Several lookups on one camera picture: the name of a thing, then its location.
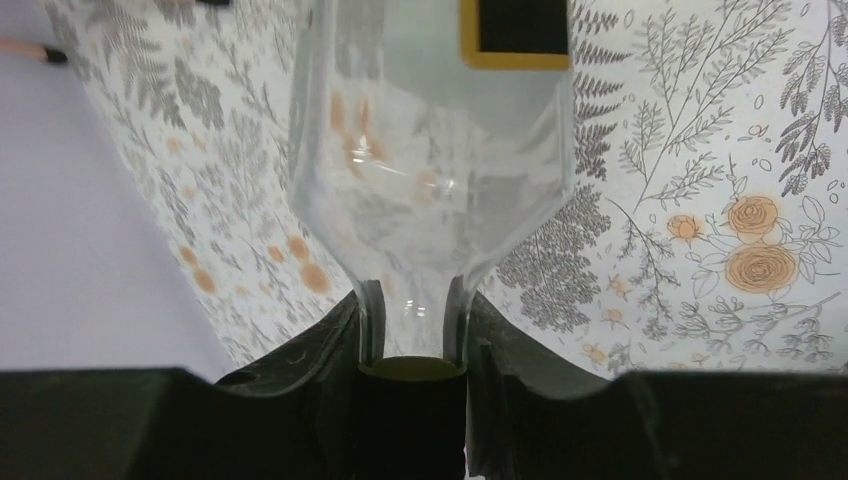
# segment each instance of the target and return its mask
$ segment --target white wall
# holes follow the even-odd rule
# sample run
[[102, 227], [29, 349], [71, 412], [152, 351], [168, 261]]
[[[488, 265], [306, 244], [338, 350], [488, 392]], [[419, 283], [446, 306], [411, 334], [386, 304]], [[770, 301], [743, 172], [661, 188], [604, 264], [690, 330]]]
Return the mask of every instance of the white wall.
[[[0, 35], [52, 42], [35, 1]], [[0, 53], [0, 370], [232, 364], [70, 69]]]

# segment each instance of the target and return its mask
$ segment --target bottle neck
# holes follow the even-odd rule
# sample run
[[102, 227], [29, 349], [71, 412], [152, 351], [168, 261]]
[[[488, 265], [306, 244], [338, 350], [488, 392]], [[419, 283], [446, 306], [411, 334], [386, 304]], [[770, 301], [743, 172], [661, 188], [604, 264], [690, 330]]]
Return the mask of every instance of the bottle neck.
[[360, 363], [400, 356], [466, 363], [469, 309], [476, 284], [426, 271], [354, 285], [360, 308]]

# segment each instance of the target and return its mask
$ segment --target black rectangle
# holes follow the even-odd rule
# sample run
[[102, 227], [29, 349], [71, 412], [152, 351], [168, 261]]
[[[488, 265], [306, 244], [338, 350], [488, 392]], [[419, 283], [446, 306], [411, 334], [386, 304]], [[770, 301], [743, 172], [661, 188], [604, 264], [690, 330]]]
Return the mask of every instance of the black rectangle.
[[477, 0], [480, 52], [568, 54], [567, 0]]

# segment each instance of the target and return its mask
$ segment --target black cable tip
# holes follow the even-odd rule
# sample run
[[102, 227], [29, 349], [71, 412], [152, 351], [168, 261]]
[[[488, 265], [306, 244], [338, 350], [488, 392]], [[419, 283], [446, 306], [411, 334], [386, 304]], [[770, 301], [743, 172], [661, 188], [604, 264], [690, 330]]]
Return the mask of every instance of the black cable tip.
[[197, 3], [203, 3], [213, 7], [229, 7], [232, 0], [197, 0]]
[[49, 47], [44, 47], [44, 51], [47, 53], [47, 63], [51, 65], [64, 65], [68, 63], [68, 56], [64, 52]]

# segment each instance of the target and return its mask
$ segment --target glass bottle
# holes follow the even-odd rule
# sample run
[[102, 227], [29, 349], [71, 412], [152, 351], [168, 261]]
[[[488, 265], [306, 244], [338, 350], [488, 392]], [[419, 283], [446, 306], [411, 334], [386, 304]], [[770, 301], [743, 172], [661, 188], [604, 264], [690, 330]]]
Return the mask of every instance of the glass bottle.
[[[559, 16], [528, 15], [564, 34], [566, 2], [533, 3], [562, 5]], [[364, 368], [405, 356], [461, 372], [480, 281], [573, 187], [567, 52], [500, 54], [499, 41], [521, 38], [514, 18], [514, 35], [484, 45], [480, 32], [497, 19], [479, 0], [311, 5], [295, 67], [290, 206], [353, 283]]]

